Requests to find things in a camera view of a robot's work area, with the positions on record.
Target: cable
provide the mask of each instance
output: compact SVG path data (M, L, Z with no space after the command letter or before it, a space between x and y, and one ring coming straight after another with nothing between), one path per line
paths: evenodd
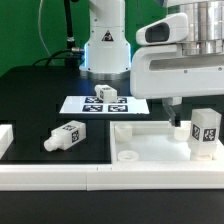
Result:
M136 5L137 5L137 11L138 11L138 20L139 20L140 26L143 27L142 15L141 15L141 10L140 10L139 0L136 0Z
M45 66L48 66L54 57L57 57L57 56L60 55L60 54L68 53L68 52L72 52L72 50L71 50L71 49L65 49L65 50L61 50L61 51L57 51L57 52L55 52L54 54L52 54L52 55L49 57L49 59L47 60Z
M34 62L33 64L32 64L32 66L36 66L36 64L38 64L39 62L42 62L42 61L47 61L49 59L49 57L48 58L42 58L42 59L39 59L39 60L37 60L36 62ZM52 60L53 59L59 59L59 60L63 60L63 59L66 59L66 57L59 57L59 58L56 58L56 57L54 57L54 58L51 58Z
M40 37L41 43L43 44L47 54L50 57L51 53L49 52L49 50L48 50L48 48L47 48L47 46L46 46L46 44L44 42L44 39L43 39L43 36L42 36L42 32L41 32L41 17L42 17L43 4L44 4L44 0L40 0L39 14L38 14L38 33L39 33L39 37Z

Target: white cube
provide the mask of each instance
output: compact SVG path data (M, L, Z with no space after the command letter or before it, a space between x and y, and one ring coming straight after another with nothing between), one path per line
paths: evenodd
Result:
M192 111L188 146L194 154L208 155L216 151L221 117L210 108Z
M104 103L116 103L117 102L117 90L108 85L96 85L96 96L103 100Z

